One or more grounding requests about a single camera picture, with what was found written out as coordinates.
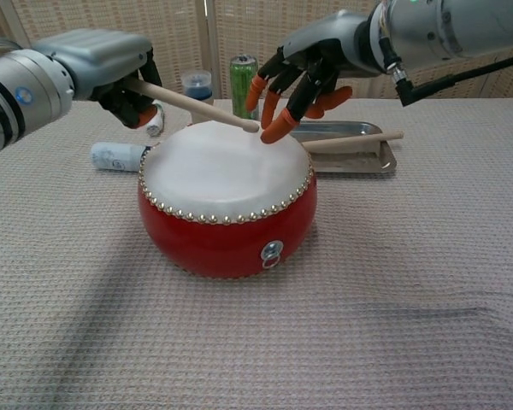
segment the drum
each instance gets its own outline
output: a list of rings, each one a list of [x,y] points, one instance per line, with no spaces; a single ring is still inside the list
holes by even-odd
[[[215,121],[188,126],[147,151],[139,210],[153,243],[188,272],[241,278],[276,267],[306,237],[315,173],[295,138]]]

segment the table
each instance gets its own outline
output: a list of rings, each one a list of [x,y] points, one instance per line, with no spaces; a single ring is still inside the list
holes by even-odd
[[[151,244],[136,175],[89,151],[156,140],[96,104],[2,151],[0,405],[513,408],[513,99],[325,119],[403,130],[397,171],[321,176],[302,248],[234,281]]]

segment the metal tray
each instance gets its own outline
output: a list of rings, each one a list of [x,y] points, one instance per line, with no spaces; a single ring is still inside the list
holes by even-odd
[[[368,122],[302,121],[291,131],[299,142],[377,134],[382,130]],[[397,161],[387,141],[361,143],[341,154],[312,154],[318,173],[389,173]]]

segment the robotic arm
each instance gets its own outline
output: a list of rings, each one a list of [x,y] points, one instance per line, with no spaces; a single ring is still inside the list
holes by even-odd
[[[122,87],[139,74],[162,85],[150,41],[111,30],[73,30],[0,56],[0,150],[63,117],[76,100],[99,102],[124,126],[146,124],[153,100]]]
[[[404,106],[457,82],[513,65],[513,58],[414,86],[405,69],[437,67],[513,48],[513,0],[381,0],[370,16],[342,10],[287,37],[253,79],[254,109],[269,85],[262,140],[273,143],[304,117],[321,118],[351,97],[338,79],[390,75]],[[273,120],[281,93],[300,76],[286,108]]]

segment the drumstick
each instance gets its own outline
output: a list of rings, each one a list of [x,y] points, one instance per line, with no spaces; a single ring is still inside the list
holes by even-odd
[[[183,96],[178,92],[167,90],[158,85],[141,81],[140,79],[126,78],[124,81],[125,87],[131,91],[163,101],[164,103],[169,103],[175,107],[186,109],[193,113],[201,114],[210,120],[222,122],[230,126],[238,126],[247,132],[258,132],[260,130],[260,126],[255,121],[236,117],[234,114],[213,107],[205,102]]]
[[[346,148],[352,144],[373,143],[380,141],[391,141],[393,139],[402,139],[403,132],[383,132],[380,134],[358,135],[356,137],[322,139],[318,141],[307,141],[302,145],[309,151],[314,153],[329,153],[336,149]]]

